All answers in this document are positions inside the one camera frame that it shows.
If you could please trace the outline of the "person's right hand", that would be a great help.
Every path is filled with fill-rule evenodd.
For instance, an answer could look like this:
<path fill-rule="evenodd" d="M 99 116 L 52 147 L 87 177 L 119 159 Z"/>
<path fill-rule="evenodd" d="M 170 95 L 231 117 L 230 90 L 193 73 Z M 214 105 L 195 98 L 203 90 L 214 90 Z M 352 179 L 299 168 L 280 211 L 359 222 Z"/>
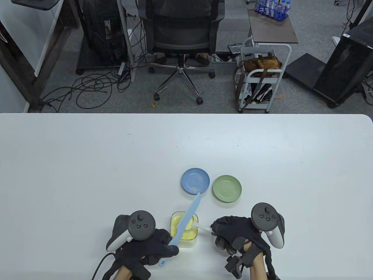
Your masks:
<path fill-rule="evenodd" d="M 229 255 L 237 251 L 244 254 L 244 245 L 256 245 L 264 256 L 272 257 L 270 246 L 261 237 L 261 232 L 253 225 L 251 218 L 239 216 L 223 216 L 211 225 L 212 235 L 216 236 L 215 245 L 220 250 L 225 250 Z"/>

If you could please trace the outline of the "person's left hand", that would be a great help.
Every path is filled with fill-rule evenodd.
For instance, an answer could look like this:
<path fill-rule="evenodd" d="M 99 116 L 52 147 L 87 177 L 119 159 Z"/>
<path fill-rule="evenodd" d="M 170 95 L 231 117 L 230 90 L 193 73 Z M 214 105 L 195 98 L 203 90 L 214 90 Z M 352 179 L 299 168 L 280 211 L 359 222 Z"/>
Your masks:
<path fill-rule="evenodd" d="M 146 240 L 132 240 L 126 242 L 116 253 L 115 260 L 129 270 L 137 264 L 156 265 L 161 258 L 177 256 L 179 248 L 169 245 L 172 240 L 170 233 L 165 229 L 155 229 L 153 235 Z"/>

